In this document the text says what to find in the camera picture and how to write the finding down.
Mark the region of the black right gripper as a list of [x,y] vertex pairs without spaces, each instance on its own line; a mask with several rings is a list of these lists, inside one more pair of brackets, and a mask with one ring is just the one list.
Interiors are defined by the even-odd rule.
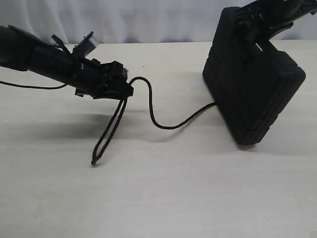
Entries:
[[311,12],[310,0],[256,0],[237,9],[234,33],[242,43],[252,45],[254,40],[269,40],[291,28]]

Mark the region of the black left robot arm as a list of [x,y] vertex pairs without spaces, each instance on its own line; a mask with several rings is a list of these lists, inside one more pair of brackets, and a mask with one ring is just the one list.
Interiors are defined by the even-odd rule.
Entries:
[[63,41],[52,35],[48,44],[12,25],[0,28],[0,65],[17,71],[31,71],[75,88],[75,95],[93,99],[124,100],[133,95],[127,69],[113,61],[87,59],[99,42],[90,32],[70,52]]

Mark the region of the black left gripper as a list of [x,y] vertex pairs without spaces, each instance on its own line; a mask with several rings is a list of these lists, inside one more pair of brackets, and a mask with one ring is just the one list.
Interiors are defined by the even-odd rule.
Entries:
[[77,87],[75,95],[79,97],[91,96],[94,99],[123,99],[131,97],[134,88],[124,83],[128,80],[128,70],[123,64],[113,61],[97,63],[93,59],[92,70],[84,75],[88,80],[85,86]]

